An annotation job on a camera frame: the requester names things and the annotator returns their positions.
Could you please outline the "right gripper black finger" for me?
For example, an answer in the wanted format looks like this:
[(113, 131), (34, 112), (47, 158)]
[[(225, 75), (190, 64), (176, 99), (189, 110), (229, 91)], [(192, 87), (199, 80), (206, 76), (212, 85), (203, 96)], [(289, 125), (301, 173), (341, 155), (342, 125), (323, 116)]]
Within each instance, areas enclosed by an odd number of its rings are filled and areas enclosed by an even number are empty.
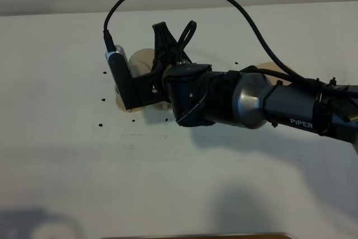
[(161, 74), (168, 66), (191, 63), (184, 52), (192, 38), (192, 22), (190, 21), (177, 41), (170, 33), (165, 22), (153, 25), (154, 60), (151, 72)]

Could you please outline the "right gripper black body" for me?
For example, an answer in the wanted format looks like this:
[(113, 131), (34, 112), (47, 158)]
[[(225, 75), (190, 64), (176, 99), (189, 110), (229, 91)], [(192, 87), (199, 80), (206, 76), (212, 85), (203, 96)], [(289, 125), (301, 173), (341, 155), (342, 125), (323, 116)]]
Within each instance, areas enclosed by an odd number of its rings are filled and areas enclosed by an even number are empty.
[(240, 78), (238, 71), (216, 72), (210, 64), (157, 63), (149, 73), (131, 77), (131, 108), (165, 101), (180, 126), (237, 126), (233, 100)]

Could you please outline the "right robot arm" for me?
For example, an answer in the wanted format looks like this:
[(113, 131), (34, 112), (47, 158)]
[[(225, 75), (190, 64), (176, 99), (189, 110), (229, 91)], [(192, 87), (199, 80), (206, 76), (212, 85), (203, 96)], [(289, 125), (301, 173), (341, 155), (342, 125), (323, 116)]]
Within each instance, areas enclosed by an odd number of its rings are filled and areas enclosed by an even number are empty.
[(192, 63), (184, 47), (196, 30), (191, 21), (176, 40), (165, 23), (153, 26), (150, 90), (171, 103), (180, 126), (216, 123), (257, 129), (279, 124), (357, 145), (357, 87), (340, 86), (249, 66), (216, 72)]

